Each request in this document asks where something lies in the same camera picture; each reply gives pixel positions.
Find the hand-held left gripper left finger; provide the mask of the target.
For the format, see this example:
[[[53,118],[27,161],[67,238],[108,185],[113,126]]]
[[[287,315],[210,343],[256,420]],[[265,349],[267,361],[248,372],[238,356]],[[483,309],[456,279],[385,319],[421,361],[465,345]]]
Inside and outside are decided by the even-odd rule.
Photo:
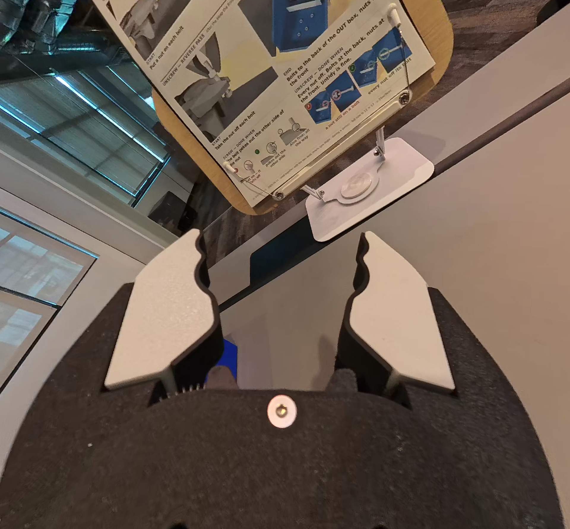
[[[224,352],[200,230],[164,249],[136,277],[104,380],[107,390],[159,381],[166,393],[204,384]]]

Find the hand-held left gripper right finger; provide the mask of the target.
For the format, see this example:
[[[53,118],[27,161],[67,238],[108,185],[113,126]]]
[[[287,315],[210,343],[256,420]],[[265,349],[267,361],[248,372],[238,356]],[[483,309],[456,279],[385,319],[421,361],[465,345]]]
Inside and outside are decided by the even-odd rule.
[[[360,234],[335,370],[350,370],[365,394],[392,398],[407,385],[455,391],[427,283],[371,231]]]

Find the blue plastic bin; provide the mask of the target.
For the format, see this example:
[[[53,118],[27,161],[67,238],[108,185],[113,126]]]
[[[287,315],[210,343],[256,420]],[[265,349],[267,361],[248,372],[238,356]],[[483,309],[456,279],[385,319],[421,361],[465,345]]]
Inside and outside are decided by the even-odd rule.
[[[224,339],[224,351],[217,362],[218,366],[227,367],[234,380],[238,379],[238,347],[229,340]]]

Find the white framed glass panel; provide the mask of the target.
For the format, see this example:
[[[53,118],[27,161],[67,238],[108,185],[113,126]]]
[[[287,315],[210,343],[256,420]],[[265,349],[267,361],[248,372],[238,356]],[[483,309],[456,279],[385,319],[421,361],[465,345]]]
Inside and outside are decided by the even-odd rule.
[[[1,210],[1,389],[97,255]]]

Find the glass window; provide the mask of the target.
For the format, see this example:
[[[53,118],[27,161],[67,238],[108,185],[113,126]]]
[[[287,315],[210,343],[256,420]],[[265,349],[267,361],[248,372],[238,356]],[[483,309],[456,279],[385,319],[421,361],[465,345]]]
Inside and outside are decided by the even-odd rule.
[[[130,206],[170,160],[151,84],[131,61],[1,83],[1,117]]]

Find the silver ceiling duct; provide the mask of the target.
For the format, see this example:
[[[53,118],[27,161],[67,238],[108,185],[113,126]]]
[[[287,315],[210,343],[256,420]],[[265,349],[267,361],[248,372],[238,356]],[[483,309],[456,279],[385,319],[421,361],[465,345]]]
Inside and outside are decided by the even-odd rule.
[[[77,0],[1,0],[1,50],[52,55]]]

